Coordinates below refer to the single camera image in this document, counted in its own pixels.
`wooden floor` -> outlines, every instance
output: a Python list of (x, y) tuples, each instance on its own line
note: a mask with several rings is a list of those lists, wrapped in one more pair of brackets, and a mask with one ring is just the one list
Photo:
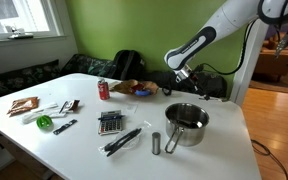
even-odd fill
[[(288, 171), (288, 94), (250, 88), (242, 109), (251, 139), (267, 146)], [(270, 157), (255, 155), (263, 180), (285, 180), (283, 171)], [(15, 162), (0, 172), (0, 179), (36, 177)]]

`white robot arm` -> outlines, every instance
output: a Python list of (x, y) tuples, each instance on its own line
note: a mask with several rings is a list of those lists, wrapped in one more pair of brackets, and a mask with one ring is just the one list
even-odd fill
[(258, 17), (267, 24), (288, 23), (288, 0), (226, 1), (190, 41), (164, 56), (166, 64), (177, 74), (176, 81), (190, 77), (191, 69), (187, 63), (201, 49)]

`white table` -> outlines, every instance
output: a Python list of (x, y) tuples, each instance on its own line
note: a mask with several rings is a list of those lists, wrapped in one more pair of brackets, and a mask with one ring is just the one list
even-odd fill
[[(99, 99), (98, 78), (72, 74), (0, 98), (0, 132), (38, 161), (65, 179), (261, 179), (243, 113), (232, 102), (205, 101), (199, 96), (173, 91), (136, 97), (117, 92), (109, 100)], [(23, 125), (20, 116), (6, 112), (13, 100), (38, 96), (39, 105), (79, 99), (84, 104), (77, 113), (53, 119), (54, 129), (72, 119), (78, 122), (59, 135), (41, 131), (36, 123)], [(210, 116), (203, 141), (193, 147), (177, 146), (166, 154), (169, 137), (165, 131), (165, 109), (173, 103), (192, 103)], [(121, 109), (126, 114), (125, 129), (148, 121), (140, 141), (130, 150), (119, 150), (106, 157), (99, 147), (115, 135), (98, 135), (101, 111)], [(161, 154), (151, 152), (153, 132), (161, 133)]]

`soda can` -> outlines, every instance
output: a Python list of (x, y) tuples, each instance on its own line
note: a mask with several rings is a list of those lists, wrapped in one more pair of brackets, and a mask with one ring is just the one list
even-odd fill
[(108, 89), (108, 83), (104, 79), (101, 79), (97, 83), (98, 92), (101, 100), (106, 100), (110, 98), (110, 91)]

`window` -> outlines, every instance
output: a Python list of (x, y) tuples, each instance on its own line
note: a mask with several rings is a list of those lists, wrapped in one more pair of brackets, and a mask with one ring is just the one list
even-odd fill
[(0, 0), (0, 38), (14, 32), (35, 37), (60, 35), (52, 0)]

